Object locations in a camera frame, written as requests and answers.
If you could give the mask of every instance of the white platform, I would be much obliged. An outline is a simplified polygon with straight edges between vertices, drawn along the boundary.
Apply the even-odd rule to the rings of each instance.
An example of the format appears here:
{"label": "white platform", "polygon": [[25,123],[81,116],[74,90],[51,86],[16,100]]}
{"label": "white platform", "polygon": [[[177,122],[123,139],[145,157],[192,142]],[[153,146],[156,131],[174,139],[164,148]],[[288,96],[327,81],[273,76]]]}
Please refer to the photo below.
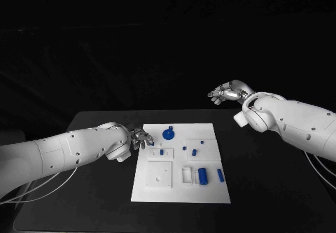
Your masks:
{"label": "white platform", "polygon": [[[175,138],[172,140],[164,139],[164,131],[174,126]],[[217,169],[223,170],[221,156],[217,145],[217,137],[213,124],[145,124],[145,131],[151,133],[155,138],[155,146],[140,149],[138,170],[133,185],[132,201],[145,202],[192,202],[192,203],[231,203],[230,192],[226,182],[220,181]],[[200,154],[192,156],[192,160],[200,158],[200,161],[188,159],[188,152],[197,147],[198,141],[205,141],[200,144]],[[174,158],[158,155],[161,149],[174,149]],[[164,164],[171,163],[172,177],[169,181],[168,172],[164,172]],[[184,183],[184,167],[191,167],[192,170],[192,184]],[[195,171],[204,167],[208,175],[208,185],[195,183]]]}

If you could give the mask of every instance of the small blue cylinder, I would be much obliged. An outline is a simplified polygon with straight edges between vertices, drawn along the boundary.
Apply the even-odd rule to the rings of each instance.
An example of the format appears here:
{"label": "small blue cylinder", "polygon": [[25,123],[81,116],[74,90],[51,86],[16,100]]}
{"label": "small blue cylinder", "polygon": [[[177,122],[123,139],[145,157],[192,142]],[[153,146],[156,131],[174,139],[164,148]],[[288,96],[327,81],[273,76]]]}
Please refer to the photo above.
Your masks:
{"label": "small blue cylinder", "polygon": [[198,169],[198,177],[200,177],[200,184],[207,185],[208,184],[208,177],[207,177],[207,170],[205,168]]}
{"label": "small blue cylinder", "polygon": [[218,169],[217,171],[218,171],[220,180],[221,180],[221,182],[224,182],[223,171],[221,171],[221,169]]}

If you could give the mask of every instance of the white cable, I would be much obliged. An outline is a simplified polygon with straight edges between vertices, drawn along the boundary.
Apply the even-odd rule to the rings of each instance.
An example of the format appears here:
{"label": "white cable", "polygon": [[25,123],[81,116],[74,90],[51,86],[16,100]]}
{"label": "white cable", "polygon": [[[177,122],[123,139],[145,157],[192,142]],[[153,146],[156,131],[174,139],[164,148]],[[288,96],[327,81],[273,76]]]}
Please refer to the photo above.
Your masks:
{"label": "white cable", "polygon": [[308,159],[309,159],[311,165],[312,165],[315,171],[318,172],[321,178],[327,181],[327,183],[328,183],[328,184],[335,188],[335,190],[336,190],[336,187],[332,185],[332,183],[328,181],[328,179],[327,179],[327,178],[322,176],[322,174],[319,173],[319,171],[318,171],[318,169],[316,169],[316,167],[315,167],[315,165],[314,165],[314,163],[312,163],[312,161],[311,161],[311,158],[309,158],[309,155],[308,155],[306,151],[303,151],[303,152],[305,152],[305,154],[306,154],[306,157],[308,157]]}
{"label": "white cable", "polygon": [[328,167],[325,166],[325,164],[321,162],[321,159],[318,158],[318,156],[314,154],[316,160],[319,161],[321,165],[325,167],[325,169],[329,171],[329,173],[336,176],[336,174],[328,169]]}
{"label": "white cable", "polygon": [[[68,180],[71,179],[73,175],[76,174],[77,169],[78,168],[76,168],[74,173],[71,174],[71,176],[66,180],[66,182],[58,186],[58,188],[54,191],[51,191],[47,195],[44,195],[41,198],[47,197],[50,194],[53,194],[64,186],[64,184],[68,182]],[[25,203],[25,202],[31,202],[31,201],[40,200],[41,198],[34,199],[34,200],[27,200],[27,201],[11,201],[11,203]]]}
{"label": "white cable", "polygon": [[34,192],[40,187],[42,187],[42,186],[57,177],[58,174],[60,174],[60,173],[57,173],[57,174],[54,175],[54,177],[53,177],[44,184],[41,184],[38,187],[35,187],[32,190],[29,190],[29,191],[25,192],[24,194],[21,194],[18,197],[15,197],[15,198],[12,198],[12,199],[9,199],[9,200],[0,202],[0,205],[9,203],[12,200],[21,198],[22,196],[25,196],[27,194],[29,194],[31,192]]}

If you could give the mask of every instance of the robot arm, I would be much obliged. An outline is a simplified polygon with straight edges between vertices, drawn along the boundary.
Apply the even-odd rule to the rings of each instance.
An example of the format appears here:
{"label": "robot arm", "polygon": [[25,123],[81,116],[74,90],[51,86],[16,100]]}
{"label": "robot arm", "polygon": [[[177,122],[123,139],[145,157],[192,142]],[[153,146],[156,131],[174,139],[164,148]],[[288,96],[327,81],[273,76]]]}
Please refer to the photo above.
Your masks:
{"label": "robot arm", "polygon": [[286,100],[269,92],[254,92],[239,80],[221,85],[210,94],[215,104],[237,100],[243,104],[234,119],[260,132],[276,131],[295,147],[336,162],[336,114],[301,101]]}
{"label": "robot arm", "polygon": [[50,138],[0,146],[0,198],[25,183],[94,162],[104,154],[123,162],[153,137],[110,122]]}

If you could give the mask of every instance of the table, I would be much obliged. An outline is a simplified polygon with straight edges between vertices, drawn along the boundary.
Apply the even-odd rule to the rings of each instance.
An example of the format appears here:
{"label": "table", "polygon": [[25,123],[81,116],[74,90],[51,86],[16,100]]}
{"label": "table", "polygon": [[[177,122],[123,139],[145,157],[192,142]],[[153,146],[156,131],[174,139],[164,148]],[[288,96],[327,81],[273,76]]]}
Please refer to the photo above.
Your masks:
{"label": "table", "polygon": [[[60,232],[336,232],[336,205],[298,148],[276,132],[241,128],[240,109],[77,114],[68,130],[117,122],[214,123],[233,204],[132,202],[138,151],[78,168],[66,186],[27,203],[15,228]],[[48,193],[73,171],[32,193]]]}

